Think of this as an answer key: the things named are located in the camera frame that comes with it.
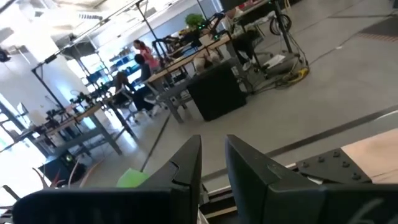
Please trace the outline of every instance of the floor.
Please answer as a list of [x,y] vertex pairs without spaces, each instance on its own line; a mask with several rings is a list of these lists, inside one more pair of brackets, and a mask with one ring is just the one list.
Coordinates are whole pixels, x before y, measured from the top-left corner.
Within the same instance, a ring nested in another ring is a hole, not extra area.
[[[245,107],[209,123],[193,103],[188,104],[188,110],[180,111],[185,124],[178,124],[173,117],[168,119],[168,111],[145,119],[146,124],[135,128],[140,133],[139,144],[129,136],[119,140],[123,156],[103,147],[92,161],[85,161],[93,165],[106,157],[90,175],[86,187],[115,186],[128,168],[153,174],[191,135],[201,134],[202,176],[206,177],[207,189],[216,190],[229,185],[226,175],[212,175],[226,167],[226,134],[235,134],[261,152],[269,152],[396,105],[398,63],[393,58],[398,43],[355,36],[383,19],[366,16],[390,14],[391,4],[388,0],[302,0],[292,6],[292,34],[311,62],[311,73],[305,80],[286,90],[251,96]],[[262,29],[269,34],[267,25]],[[279,52],[279,37],[268,35],[256,50]],[[275,159],[290,164],[373,135],[388,125],[392,123],[378,123],[381,128],[363,126]]]

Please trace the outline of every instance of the ceiling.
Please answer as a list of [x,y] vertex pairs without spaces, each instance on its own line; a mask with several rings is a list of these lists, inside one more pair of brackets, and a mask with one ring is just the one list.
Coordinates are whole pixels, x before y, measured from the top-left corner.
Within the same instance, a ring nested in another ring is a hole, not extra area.
[[[4,5],[7,0],[0,0]],[[176,0],[145,0],[141,9],[147,9],[146,16],[152,16],[169,6]],[[18,0],[18,5],[24,16],[35,24],[39,24],[53,38],[59,47],[69,43],[69,35],[80,35],[97,25],[102,19],[125,6],[127,0]],[[130,7],[105,26],[101,26],[89,35],[95,38],[104,31],[122,34],[129,27],[142,22],[142,16],[136,6]],[[0,46],[2,48],[19,47],[24,41],[18,38],[9,22],[0,23]]]

